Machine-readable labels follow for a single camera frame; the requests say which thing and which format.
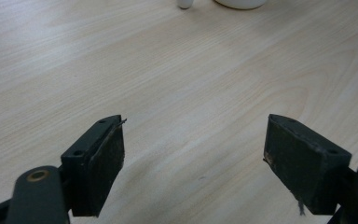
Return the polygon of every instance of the black plastic bracket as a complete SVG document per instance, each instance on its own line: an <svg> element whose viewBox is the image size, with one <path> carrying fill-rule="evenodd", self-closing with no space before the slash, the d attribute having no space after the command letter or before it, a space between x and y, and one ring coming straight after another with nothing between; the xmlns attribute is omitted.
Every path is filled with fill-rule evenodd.
<svg viewBox="0 0 358 224"><path fill-rule="evenodd" d="M264 161L299 204L333 215L329 224L358 224L358 171L350 160L351 153L297 120L269 115Z"/></svg>
<svg viewBox="0 0 358 224"><path fill-rule="evenodd" d="M62 154L62 166L42 166L21 175L13 198L0 203L0 223L66 224L98 216L124 161L120 115L92 125Z"/></svg>

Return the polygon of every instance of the light wood grain surface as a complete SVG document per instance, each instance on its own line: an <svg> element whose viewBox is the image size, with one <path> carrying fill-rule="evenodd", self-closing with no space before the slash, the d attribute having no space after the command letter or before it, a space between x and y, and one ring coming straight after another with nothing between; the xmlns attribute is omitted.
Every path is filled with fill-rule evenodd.
<svg viewBox="0 0 358 224"><path fill-rule="evenodd" d="M74 223L325 223L262 162L270 113L358 167L358 0L0 0L0 202L121 114L124 168Z"/></svg>

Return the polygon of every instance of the table surface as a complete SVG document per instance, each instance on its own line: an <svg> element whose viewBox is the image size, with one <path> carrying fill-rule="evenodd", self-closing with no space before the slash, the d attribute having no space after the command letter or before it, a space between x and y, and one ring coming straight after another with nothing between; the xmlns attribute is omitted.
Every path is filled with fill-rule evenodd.
<svg viewBox="0 0 358 224"><path fill-rule="evenodd" d="M124 167L100 217L74 223L325 223L262 161L267 120L358 167L358 0L0 1L0 202L115 114Z"/></svg>

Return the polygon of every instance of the white object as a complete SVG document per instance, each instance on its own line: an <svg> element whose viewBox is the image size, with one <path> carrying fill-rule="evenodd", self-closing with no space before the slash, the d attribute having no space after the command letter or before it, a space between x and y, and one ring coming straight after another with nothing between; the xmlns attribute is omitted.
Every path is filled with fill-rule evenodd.
<svg viewBox="0 0 358 224"><path fill-rule="evenodd" d="M267 0L215 0L216 2L226 6L237 9L252 9L261 7Z"/></svg>
<svg viewBox="0 0 358 224"><path fill-rule="evenodd" d="M179 8L188 9L193 5L193 0L176 0L176 3Z"/></svg>
<svg viewBox="0 0 358 224"><path fill-rule="evenodd" d="M261 7L267 0L215 0L226 7L233 7L236 9L252 9ZM193 0L176 0L179 8L188 9L193 5Z"/></svg>

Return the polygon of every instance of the white bowl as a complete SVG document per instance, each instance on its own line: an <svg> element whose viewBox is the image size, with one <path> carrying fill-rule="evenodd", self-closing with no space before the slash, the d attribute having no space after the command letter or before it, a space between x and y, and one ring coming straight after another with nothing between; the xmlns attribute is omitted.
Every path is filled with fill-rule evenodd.
<svg viewBox="0 0 358 224"><path fill-rule="evenodd" d="M215 0L216 2L236 9L252 9L261 7L267 0Z"/></svg>

